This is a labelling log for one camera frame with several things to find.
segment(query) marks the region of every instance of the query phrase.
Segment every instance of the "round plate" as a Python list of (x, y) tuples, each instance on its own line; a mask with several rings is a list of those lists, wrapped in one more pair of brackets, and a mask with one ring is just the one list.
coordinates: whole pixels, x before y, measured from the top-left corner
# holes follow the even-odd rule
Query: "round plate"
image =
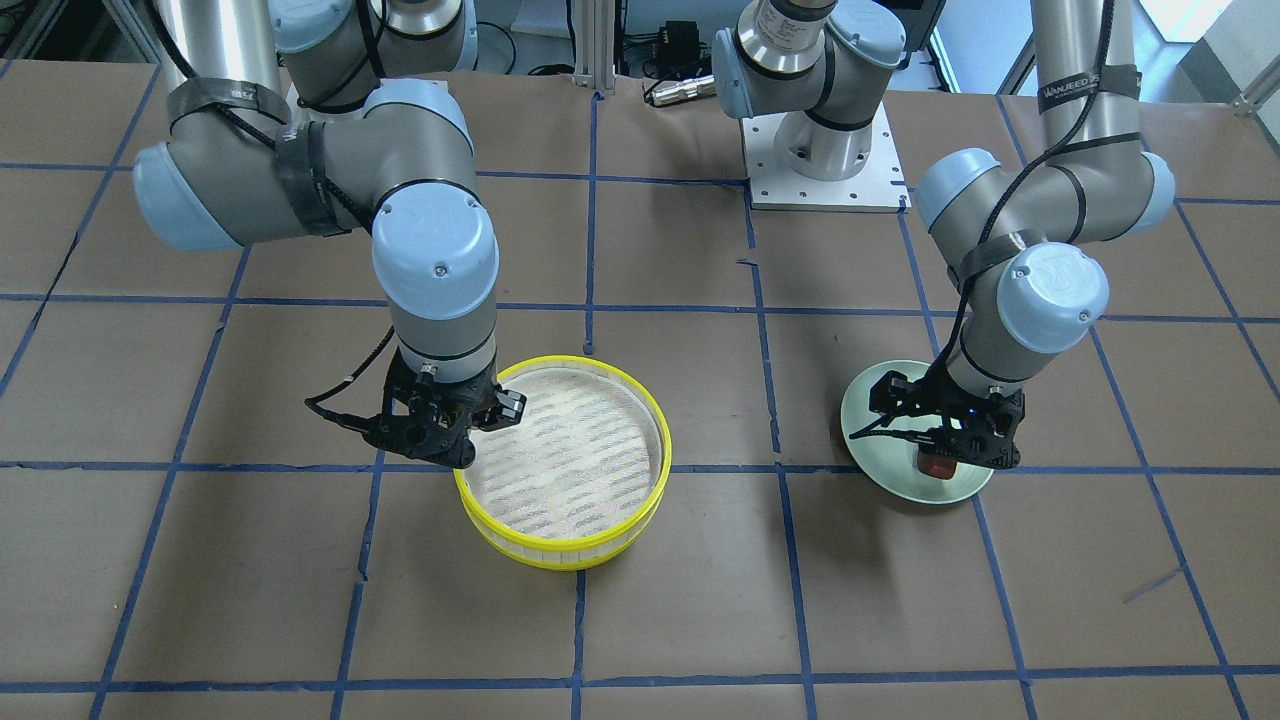
[[(876, 480), (876, 484), (906, 500), (928, 505), (946, 505), (959, 502), (982, 489), (991, 479), (992, 470), (960, 462), (956, 465), (954, 478), (940, 480), (915, 468), (916, 446), (914, 443), (891, 437), (849, 439), (850, 433), (867, 427), (877, 418), (867, 409), (867, 402), (872, 386), (884, 377), (884, 373), (897, 370), (906, 375), (906, 379), (914, 382), (924, 377), (924, 372), (928, 369), (927, 363), (916, 360), (890, 360), (863, 370), (849, 384), (845, 398), (840, 404), (840, 429), (854, 461), (870, 479)], [(893, 420), (891, 427), (902, 430), (927, 430), (937, 424), (938, 419), (933, 416), (899, 418)]]

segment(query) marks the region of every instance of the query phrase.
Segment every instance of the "velcro strap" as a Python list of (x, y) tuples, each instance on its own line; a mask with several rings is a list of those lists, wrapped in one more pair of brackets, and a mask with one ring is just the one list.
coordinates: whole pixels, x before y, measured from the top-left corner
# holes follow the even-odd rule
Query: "velcro strap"
[(338, 224), (333, 199), (324, 187), (324, 123), (297, 123), (280, 128), (275, 138), (275, 173), (294, 217), (308, 234), (351, 232)]
[(169, 94), (169, 128), (187, 115), (210, 105), (229, 105), (261, 113), (284, 124), (289, 122), (289, 104), (256, 82), (195, 77)]
[(1078, 100), (1093, 92), (1112, 92), (1125, 97), (1138, 99), (1142, 88), (1142, 73), (1138, 65), (1102, 65), (1101, 73), (1087, 72), (1065, 77), (1057, 82), (1051, 82), (1039, 88), (1039, 111), (1044, 114), (1051, 108), (1057, 108), (1064, 102)]
[(1044, 233), (1034, 229), (1024, 229), (988, 238), (987, 242), (974, 245), (965, 254), (964, 260), (956, 268), (947, 268), (947, 277), (951, 284), (959, 291), (970, 279), (986, 273), (996, 265), (1016, 258), (1019, 252), (1033, 245), (1048, 242)]

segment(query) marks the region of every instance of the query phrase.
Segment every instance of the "floor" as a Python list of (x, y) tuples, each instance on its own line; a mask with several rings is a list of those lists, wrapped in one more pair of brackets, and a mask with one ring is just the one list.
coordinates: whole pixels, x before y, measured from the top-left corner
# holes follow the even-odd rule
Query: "floor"
[[(499, 364), (588, 352), (653, 391), (652, 525), (584, 573), (493, 551), (447, 474), (302, 406), (387, 327), (365, 237), (172, 252), (129, 187), (166, 133), (154, 69), (5, 63), (0, 717), (1280, 717), (1254, 123), (1143, 106), (1176, 210), (1088, 247), (1112, 304), (1028, 388), (1024, 466), (923, 507), (833, 430), (856, 373), (945, 338), (914, 210), (750, 211), (714, 102), (448, 79), (503, 247)], [(1041, 147), (1030, 99), (886, 102), (911, 186)]]

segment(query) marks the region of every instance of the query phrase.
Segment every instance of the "mounting plate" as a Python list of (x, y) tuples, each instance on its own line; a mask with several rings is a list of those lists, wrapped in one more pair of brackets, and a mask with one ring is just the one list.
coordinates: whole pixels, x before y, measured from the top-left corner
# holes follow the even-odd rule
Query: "mounting plate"
[(742, 120), (746, 174), (751, 206), (762, 210), (831, 210), (838, 213), (896, 213), (911, 206), (897, 146), (884, 105), (872, 120), (872, 151), (861, 172), (846, 181), (815, 181), (787, 167), (773, 149), (773, 135), (785, 113)]

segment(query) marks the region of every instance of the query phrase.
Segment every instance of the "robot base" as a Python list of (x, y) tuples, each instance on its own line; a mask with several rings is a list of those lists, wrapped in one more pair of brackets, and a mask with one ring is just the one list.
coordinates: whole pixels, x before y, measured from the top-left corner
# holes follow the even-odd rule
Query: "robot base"
[(751, 178), (751, 206), (762, 210), (832, 210), (896, 213), (911, 199), (902, 179), (897, 146), (882, 104), (872, 120), (874, 145), (867, 164), (846, 181), (817, 181), (801, 176), (778, 158), (773, 136), (786, 113), (742, 120), (746, 174)]
[[(884, 373), (897, 370), (909, 380), (918, 380), (928, 369), (928, 364), (915, 360), (890, 360), (863, 370), (850, 383), (849, 389), (845, 391), (845, 398), (840, 404), (840, 429), (846, 438), (845, 445), (849, 446), (854, 461), (870, 479), (876, 480), (876, 484), (906, 500), (928, 505), (946, 505), (965, 500), (982, 489), (991, 479), (992, 470), (977, 465), (957, 464), (955, 477), (950, 480), (940, 480), (916, 469), (916, 446), (910, 442), (891, 437), (847, 439), (850, 433), (876, 419), (876, 414), (867, 409), (867, 401), (872, 386)], [(937, 418), (899, 418), (893, 421), (895, 429), (927, 430), (936, 425)]]

